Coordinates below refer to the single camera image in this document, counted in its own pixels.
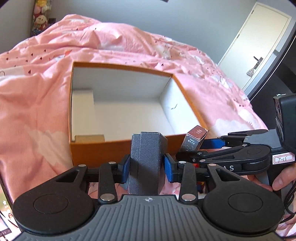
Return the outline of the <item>person's right hand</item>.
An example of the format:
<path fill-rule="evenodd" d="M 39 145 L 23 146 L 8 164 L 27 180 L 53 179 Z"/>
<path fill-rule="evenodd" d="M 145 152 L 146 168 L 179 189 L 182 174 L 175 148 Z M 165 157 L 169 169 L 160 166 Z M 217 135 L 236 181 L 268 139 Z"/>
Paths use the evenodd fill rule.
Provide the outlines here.
<path fill-rule="evenodd" d="M 285 188 L 287 185 L 291 184 L 292 182 L 295 182 L 295 163 L 284 168 L 281 171 L 281 173 L 275 178 L 271 186 L 261 183 L 254 175 L 248 175 L 246 178 L 249 181 L 252 181 L 257 185 L 271 192 L 278 191 Z M 293 226 L 295 226 L 295 217 L 279 225 L 277 232 L 281 236 L 289 236 L 288 233 L 292 235 L 292 232 L 290 230 L 293 229 Z"/>

